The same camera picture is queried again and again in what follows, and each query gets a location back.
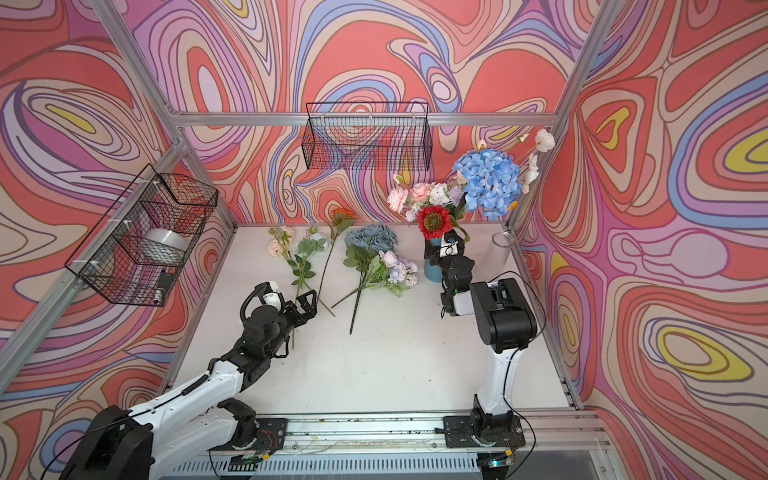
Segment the blue hydrangea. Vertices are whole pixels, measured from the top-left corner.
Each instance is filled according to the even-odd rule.
[[[518,175],[520,167],[512,163],[505,152],[497,150],[469,151],[453,165],[468,180],[466,210],[482,207],[483,216],[497,220],[509,211],[512,202],[520,197]]]
[[[389,252],[397,243],[397,235],[384,225],[369,225],[350,230],[344,237],[344,243],[348,247],[371,247],[377,252]]]

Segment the pink rose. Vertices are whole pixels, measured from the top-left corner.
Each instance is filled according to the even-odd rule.
[[[423,202],[429,197],[429,192],[432,190],[430,184],[416,184],[411,189],[411,200],[415,202]]]
[[[402,211],[402,206],[406,204],[408,198],[408,191],[402,187],[396,187],[395,190],[389,192],[389,196],[386,201],[389,204],[389,208],[395,213]]]

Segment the ventilation grille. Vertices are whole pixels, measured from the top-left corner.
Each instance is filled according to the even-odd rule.
[[[275,455],[259,465],[230,465],[229,459],[214,456],[219,475],[343,475],[343,474],[415,474],[476,473],[477,454],[369,454],[369,455]],[[169,476],[210,475],[207,455],[196,457],[176,467]]]

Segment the orange flower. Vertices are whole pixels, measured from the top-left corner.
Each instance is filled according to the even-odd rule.
[[[355,218],[355,213],[351,210],[347,210],[346,208],[339,207],[331,210],[330,216],[331,224],[338,225],[342,220],[346,220],[347,218]]]

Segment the psychedelic patterned wall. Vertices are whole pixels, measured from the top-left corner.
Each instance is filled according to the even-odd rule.
[[[590,0],[121,3],[179,111],[304,111],[308,101],[429,102],[437,112],[552,112],[598,3]],[[508,143],[516,127],[493,130]],[[187,130],[236,222],[324,221],[336,205],[401,220],[391,172],[304,172],[298,127]],[[472,128],[434,131],[441,180]]]
[[[533,148],[533,137],[515,138],[541,127],[459,127],[455,152],[435,146],[429,171],[405,172],[406,183],[442,181],[462,153],[480,139],[509,151],[517,163]],[[386,203],[394,188],[390,172],[307,170],[298,127],[188,127],[190,138],[222,201],[237,223],[325,222],[335,207],[362,221],[405,221]],[[483,220],[479,214],[466,220]]]
[[[518,237],[632,478],[768,477],[768,4],[631,0]]]
[[[0,2],[0,347],[169,144],[84,3]],[[163,309],[81,292],[0,396],[1,480],[39,478],[97,411],[155,396],[223,248],[220,219],[206,228]]]

